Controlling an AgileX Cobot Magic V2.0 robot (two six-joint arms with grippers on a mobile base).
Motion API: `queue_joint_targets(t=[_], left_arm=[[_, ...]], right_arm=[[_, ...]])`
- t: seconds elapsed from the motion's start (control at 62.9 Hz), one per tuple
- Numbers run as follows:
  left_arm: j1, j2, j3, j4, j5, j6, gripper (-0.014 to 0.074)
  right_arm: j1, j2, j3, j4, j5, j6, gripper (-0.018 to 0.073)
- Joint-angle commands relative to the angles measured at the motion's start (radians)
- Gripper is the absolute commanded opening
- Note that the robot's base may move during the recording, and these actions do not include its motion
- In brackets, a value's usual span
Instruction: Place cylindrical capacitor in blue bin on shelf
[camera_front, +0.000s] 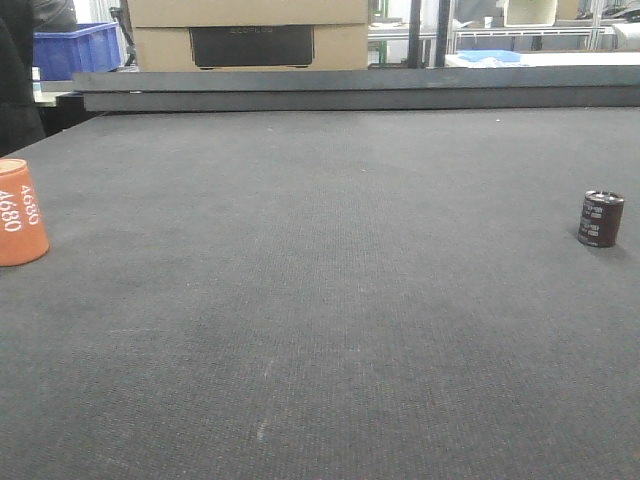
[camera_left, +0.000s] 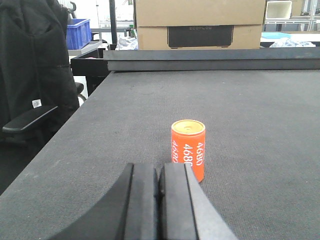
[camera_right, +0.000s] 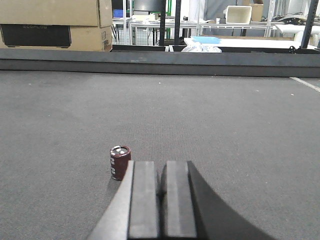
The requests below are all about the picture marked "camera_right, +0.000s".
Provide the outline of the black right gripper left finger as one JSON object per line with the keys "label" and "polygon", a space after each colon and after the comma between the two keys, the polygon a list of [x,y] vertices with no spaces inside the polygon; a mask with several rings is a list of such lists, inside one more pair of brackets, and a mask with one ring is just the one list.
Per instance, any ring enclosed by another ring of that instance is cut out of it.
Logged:
{"label": "black right gripper left finger", "polygon": [[128,162],[124,178],[89,240],[159,240],[157,176],[153,161]]}

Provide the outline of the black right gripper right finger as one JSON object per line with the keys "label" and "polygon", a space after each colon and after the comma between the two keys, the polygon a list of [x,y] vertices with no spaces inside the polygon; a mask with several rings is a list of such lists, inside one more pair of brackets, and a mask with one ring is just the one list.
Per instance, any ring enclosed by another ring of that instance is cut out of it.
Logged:
{"label": "black right gripper right finger", "polygon": [[167,161],[161,176],[164,240],[271,240],[232,209],[191,161]]}

